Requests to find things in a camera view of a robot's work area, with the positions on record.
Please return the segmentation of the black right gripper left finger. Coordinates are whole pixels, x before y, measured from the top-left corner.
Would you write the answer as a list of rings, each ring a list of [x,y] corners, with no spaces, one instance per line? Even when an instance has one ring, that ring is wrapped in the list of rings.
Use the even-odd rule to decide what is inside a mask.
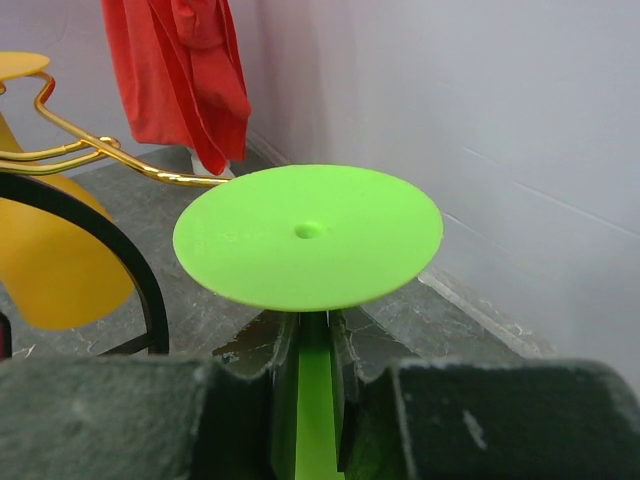
[[[267,311],[212,357],[4,359],[5,479],[290,479],[297,324]]]

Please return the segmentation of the yellow plastic wine glass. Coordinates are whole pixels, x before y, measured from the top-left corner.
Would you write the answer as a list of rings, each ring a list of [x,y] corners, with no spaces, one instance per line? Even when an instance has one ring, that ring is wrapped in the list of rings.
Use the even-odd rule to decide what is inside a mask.
[[[1,283],[23,319],[69,330],[115,311],[134,285],[118,258],[80,227],[17,201],[1,201]]]

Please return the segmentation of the pink plastic wine glass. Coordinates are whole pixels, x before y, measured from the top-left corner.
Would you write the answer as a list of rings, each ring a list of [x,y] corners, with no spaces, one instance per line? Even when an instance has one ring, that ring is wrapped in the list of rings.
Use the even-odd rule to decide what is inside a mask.
[[[0,358],[11,358],[12,354],[11,322],[4,313],[0,313]]]

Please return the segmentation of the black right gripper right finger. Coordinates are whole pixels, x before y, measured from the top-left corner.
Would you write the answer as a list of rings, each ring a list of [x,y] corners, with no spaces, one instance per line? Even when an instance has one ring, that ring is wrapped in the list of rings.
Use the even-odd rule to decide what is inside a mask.
[[[635,479],[639,403],[585,360],[426,360],[359,308],[329,315],[349,479]]]

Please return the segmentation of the green plastic wine glass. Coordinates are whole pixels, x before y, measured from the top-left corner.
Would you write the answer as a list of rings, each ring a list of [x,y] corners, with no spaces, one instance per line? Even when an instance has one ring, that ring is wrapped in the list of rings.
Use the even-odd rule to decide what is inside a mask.
[[[247,174],[183,211],[173,248],[186,273],[258,308],[284,334],[269,368],[269,429],[234,445],[220,478],[339,477],[329,318],[416,278],[443,232],[438,207],[419,188],[339,165]]]

